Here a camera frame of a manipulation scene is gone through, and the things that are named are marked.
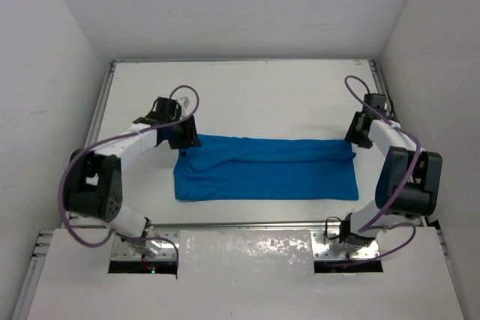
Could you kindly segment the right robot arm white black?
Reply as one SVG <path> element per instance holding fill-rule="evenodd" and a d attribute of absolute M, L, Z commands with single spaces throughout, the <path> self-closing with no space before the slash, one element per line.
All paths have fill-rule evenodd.
<path fill-rule="evenodd" d="M 434 212 L 443 159 L 436 152 L 424 150 L 417 138 L 387 116 L 385 95 L 363 97 L 362 110 L 354 114 L 345 140 L 364 149 L 375 145 L 384 163 L 373 200 L 340 222 L 341 244 L 366 247 L 380 231 Z"/>

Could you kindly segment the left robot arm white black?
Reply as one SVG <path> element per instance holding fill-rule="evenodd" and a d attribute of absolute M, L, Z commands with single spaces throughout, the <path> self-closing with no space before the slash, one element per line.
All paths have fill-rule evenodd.
<path fill-rule="evenodd" d="M 186 113 L 188 104 L 186 97 L 159 97 L 125 132 L 72 153 L 59 187 L 61 213 L 100 220 L 129 240 L 144 238 L 149 219 L 124 203 L 122 175 L 142 153 L 162 142 L 172 150 L 200 146 L 194 114 Z"/>

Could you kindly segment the blue t shirt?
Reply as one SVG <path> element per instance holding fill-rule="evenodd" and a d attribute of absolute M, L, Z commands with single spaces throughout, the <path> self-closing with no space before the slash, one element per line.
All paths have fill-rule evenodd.
<path fill-rule="evenodd" d="M 173 170 L 179 201 L 359 200 L 355 152 L 341 139 L 201 135 Z"/>

